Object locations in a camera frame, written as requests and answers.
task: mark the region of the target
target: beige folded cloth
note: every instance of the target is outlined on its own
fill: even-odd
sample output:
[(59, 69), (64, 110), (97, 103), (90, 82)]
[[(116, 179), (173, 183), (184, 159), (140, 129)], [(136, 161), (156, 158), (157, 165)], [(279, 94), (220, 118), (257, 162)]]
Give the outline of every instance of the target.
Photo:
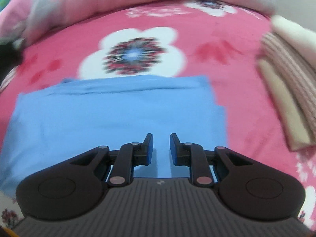
[(302, 109), (316, 137), (316, 72), (312, 66), (285, 40), (267, 33), (262, 47)]
[(279, 15), (271, 18), (272, 31), (287, 41), (316, 69), (316, 33)]
[(286, 83), (275, 71), (273, 63), (268, 58), (263, 58), (258, 61), (258, 67), (279, 112), (290, 150), (314, 145), (306, 118)]

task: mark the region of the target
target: pink blanket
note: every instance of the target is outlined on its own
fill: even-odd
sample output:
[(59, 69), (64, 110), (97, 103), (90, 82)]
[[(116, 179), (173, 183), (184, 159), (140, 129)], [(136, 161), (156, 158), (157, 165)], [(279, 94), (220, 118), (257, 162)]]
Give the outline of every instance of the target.
[[(95, 17), (46, 36), (26, 49), (25, 62), (0, 95), (0, 141), (20, 92), (45, 88), (66, 77), (206, 75), (217, 104), (227, 110), (229, 147), (300, 180), (307, 190), (302, 220), (313, 227), (315, 156), (289, 152), (256, 70), (260, 39), (269, 29), (269, 20), (253, 11), (209, 0), (173, 0)], [(126, 63), (120, 53), (135, 45), (145, 56), (141, 67)], [(139, 50), (128, 56), (140, 56)]]

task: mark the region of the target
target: flower print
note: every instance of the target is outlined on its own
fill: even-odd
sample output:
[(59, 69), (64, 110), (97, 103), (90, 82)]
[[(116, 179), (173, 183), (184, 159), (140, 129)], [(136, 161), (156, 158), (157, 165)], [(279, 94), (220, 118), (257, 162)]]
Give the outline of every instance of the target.
[(304, 223), (308, 228), (312, 228), (315, 221), (314, 210), (316, 204), (316, 192), (314, 186), (307, 186), (305, 188), (305, 201), (298, 216), (298, 220)]
[(127, 9), (126, 15), (129, 18), (137, 18), (140, 16), (148, 17), (167, 17), (172, 15), (189, 14), (190, 12), (182, 10), (180, 7), (176, 6), (164, 6), (160, 8), (130, 8)]
[(2, 211), (2, 222), (5, 224), (7, 228), (12, 228), (14, 227), (19, 219), (18, 215), (15, 213), (15, 211), (9, 211), (8, 209), (5, 209)]
[(153, 74), (173, 77), (185, 65), (185, 56), (171, 45), (177, 32), (169, 27), (145, 31), (123, 29), (109, 34), (100, 50), (86, 57), (79, 66), (80, 79)]
[(226, 13), (237, 13), (237, 10), (233, 6), (216, 0), (188, 0), (184, 2), (184, 6), (199, 9), (215, 17), (223, 17)]

